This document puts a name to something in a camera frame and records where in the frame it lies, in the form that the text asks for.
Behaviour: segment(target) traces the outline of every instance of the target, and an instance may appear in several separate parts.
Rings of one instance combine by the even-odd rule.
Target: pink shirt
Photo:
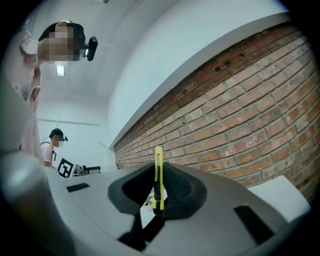
[[[16,93],[24,98],[26,107],[33,112],[32,121],[21,141],[21,150],[36,157],[43,165],[36,115],[37,97],[41,88],[41,72],[39,67],[36,68],[39,41],[31,39],[30,35],[27,31],[20,31],[12,37],[3,57],[1,68]]]
[[[50,163],[52,165],[52,152],[54,150],[54,146],[51,143],[51,139],[47,140],[47,142],[41,144],[43,161]]]

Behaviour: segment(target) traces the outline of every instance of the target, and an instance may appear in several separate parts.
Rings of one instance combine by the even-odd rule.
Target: fluorescent light
[[[56,66],[56,72],[59,77],[65,76],[65,67],[64,66]]]

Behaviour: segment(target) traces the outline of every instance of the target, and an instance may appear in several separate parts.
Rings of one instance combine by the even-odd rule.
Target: person
[[[40,66],[43,63],[78,61],[84,52],[85,41],[84,28],[80,24],[59,21],[48,26],[39,40],[31,39],[31,34],[21,28],[12,37],[3,56],[1,72],[33,113],[19,149],[36,157],[41,164],[44,161],[36,116],[41,89]]]
[[[64,133],[59,128],[55,128],[51,131],[49,137],[46,139],[47,140],[41,142],[43,165],[46,167],[51,167],[54,147],[59,148],[63,145]]]

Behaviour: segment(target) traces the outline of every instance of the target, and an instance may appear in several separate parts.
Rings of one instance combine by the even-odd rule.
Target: red brick wall
[[[319,74],[307,38],[272,27],[215,56],[115,145],[121,168],[166,161],[244,186],[286,176],[306,198],[319,180]]]

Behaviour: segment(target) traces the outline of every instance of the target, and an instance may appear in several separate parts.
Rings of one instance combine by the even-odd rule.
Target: black cap
[[[60,130],[59,128],[55,128],[51,131],[52,134],[54,135],[64,135],[64,133],[62,132],[62,130]]]
[[[58,135],[59,136],[59,141],[63,141],[64,140],[64,133],[62,132],[62,130],[60,130],[59,128],[55,128],[51,131],[49,138],[52,138],[53,136]]]

